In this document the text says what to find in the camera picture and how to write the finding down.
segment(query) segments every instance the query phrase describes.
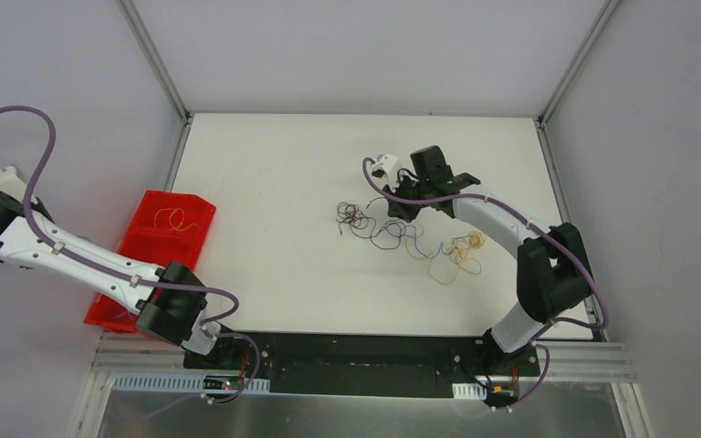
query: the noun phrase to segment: white vent strip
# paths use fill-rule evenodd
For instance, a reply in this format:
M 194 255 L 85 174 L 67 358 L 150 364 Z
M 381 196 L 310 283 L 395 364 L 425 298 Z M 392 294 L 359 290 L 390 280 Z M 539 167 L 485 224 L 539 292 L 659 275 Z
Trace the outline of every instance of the white vent strip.
M 456 400 L 484 400 L 487 390 L 477 383 L 453 383 L 453 398 Z
M 204 390 L 203 374 L 181 375 L 161 373 L 128 373 L 123 372 L 114 381 L 117 391 L 146 391 L 146 392 L 205 392 L 208 394 L 231 394 L 235 391 Z M 244 393 L 269 393 L 270 381 L 254 379 Z

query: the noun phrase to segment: table surface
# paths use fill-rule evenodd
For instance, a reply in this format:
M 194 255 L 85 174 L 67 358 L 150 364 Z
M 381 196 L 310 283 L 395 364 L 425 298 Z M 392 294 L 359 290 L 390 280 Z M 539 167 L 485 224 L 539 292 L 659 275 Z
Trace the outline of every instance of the table surface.
M 517 302 L 516 262 L 487 239 L 471 256 L 476 276 L 451 286 L 429 277 L 429 263 L 403 246 L 383 251 L 342 235 L 339 202 L 365 207 L 376 193 L 361 160 L 439 145 L 454 173 L 469 172 L 493 194 L 529 214 L 560 223 L 532 120 L 352 115 L 197 114 L 173 191 L 196 193 L 217 207 L 196 268 L 208 286 L 240 298 L 225 324 L 239 330 L 475 336 Z M 381 224 L 386 202 L 367 215 Z M 433 209 L 416 223 L 426 253 L 474 229 Z M 384 237 L 380 245 L 396 245 Z M 443 281 L 456 266 L 437 257 Z M 229 308 L 209 298 L 211 310 Z M 583 305 L 566 315 L 586 320 Z M 585 328 L 559 324 L 546 338 L 588 339 Z

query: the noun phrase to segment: white wall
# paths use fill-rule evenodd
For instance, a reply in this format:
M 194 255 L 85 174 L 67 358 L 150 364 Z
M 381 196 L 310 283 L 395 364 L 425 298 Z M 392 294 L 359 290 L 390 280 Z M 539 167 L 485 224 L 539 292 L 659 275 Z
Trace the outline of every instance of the white wall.
M 58 126 L 37 194 L 64 228 L 115 246 L 166 174 L 178 119 L 113 1 L 0 1 L 0 106 Z M 33 115 L 0 117 L 0 166 L 31 172 L 47 139 Z M 0 266 L 0 437 L 65 436 L 97 345 L 84 287 Z
M 603 0 L 138 0 L 190 110 L 538 115 Z
M 701 436 L 701 1 L 624 2 L 548 134 L 657 436 Z

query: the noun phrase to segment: black mounting plate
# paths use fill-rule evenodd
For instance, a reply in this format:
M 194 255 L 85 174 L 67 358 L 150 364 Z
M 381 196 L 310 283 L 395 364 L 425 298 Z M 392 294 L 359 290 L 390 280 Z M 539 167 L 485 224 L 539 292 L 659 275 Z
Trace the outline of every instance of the black mounting plate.
M 270 392 L 452 398 L 452 384 L 473 382 L 474 375 L 511 376 L 515 365 L 520 376 L 539 375 L 532 346 L 500 369 L 483 370 L 485 348 L 479 338 L 243 333 L 267 352 L 257 377 L 270 380 Z M 250 353 L 250 375 L 253 350 L 242 339 L 219 339 L 207 356 L 187 352 L 183 365 L 192 370 L 240 370 L 244 351 Z

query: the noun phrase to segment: red container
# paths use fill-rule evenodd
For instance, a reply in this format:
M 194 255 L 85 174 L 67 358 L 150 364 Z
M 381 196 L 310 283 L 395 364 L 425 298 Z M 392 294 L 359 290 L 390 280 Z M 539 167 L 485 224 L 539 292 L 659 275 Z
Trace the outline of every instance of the red container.
M 194 269 L 216 207 L 194 194 L 149 190 L 131 220 L 117 254 L 168 266 Z M 134 333 L 135 316 L 113 299 L 96 294 L 84 320 L 115 333 Z

